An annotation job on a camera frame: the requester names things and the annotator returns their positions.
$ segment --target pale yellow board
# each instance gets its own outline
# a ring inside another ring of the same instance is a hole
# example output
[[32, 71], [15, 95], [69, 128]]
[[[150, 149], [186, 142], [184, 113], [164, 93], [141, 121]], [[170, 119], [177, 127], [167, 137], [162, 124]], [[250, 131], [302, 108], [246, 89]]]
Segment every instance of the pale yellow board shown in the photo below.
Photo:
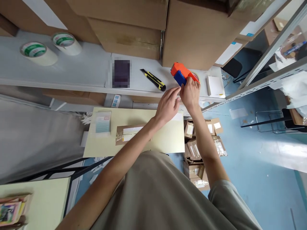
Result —
[[54, 230], [64, 215], [70, 178], [0, 185], [0, 197], [32, 193], [27, 230]]
[[[96, 112], [111, 111], [111, 136], [96, 136]], [[92, 122], [87, 137], [83, 157], [115, 156], [124, 145], [115, 145], [117, 126], [146, 124], [156, 110], [97, 108], [93, 110]], [[183, 115], [180, 120], [171, 120], [147, 143], [143, 151], [155, 150], [162, 153], [185, 151]]]

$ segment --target gray fabric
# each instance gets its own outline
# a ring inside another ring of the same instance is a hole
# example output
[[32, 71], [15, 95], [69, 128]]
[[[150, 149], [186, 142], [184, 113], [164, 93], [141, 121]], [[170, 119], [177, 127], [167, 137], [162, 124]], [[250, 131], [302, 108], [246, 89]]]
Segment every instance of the gray fabric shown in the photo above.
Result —
[[120, 182], [91, 230], [261, 229], [228, 181], [217, 181], [209, 200], [171, 159], [146, 151]]

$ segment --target hand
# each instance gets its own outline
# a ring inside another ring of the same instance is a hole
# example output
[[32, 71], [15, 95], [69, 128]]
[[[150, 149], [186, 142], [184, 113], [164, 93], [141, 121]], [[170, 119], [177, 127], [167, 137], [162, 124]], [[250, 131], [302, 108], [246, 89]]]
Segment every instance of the hand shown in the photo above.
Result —
[[181, 85], [180, 98], [190, 115], [200, 109], [198, 104], [200, 89], [201, 85], [197, 81], [193, 81], [191, 77], [188, 77], [185, 86]]
[[179, 98], [177, 97], [177, 94], [179, 91], [180, 87], [171, 88], [162, 96], [154, 117], [161, 127], [178, 113]]

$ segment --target person's right hand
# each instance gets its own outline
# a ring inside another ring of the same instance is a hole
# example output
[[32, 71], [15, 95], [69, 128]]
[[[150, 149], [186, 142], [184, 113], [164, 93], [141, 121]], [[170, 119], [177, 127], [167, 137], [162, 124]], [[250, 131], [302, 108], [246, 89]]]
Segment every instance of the person's right hand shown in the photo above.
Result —
[[191, 77], [188, 77], [185, 86], [181, 85], [180, 98], [190, 115], [200, 109], [198, 104], [200, 89], [201, 85], [197, 81], [193, 81]]

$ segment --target white tape roll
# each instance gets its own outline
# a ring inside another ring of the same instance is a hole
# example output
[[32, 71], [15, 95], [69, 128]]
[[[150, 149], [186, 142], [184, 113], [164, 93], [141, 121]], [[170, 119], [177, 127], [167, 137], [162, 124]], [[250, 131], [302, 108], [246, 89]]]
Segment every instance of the white tape roll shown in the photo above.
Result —
[[67, 55], [75, 56], [82, 51], [78, 41], [69, 33], [56, 33], [51, 40], [60, 51]]
[[25, 58], [41, 66], [53, 65], [58, 61], [57, 55], [40, 42], [29, 42], [22, 45], [20, 53]]

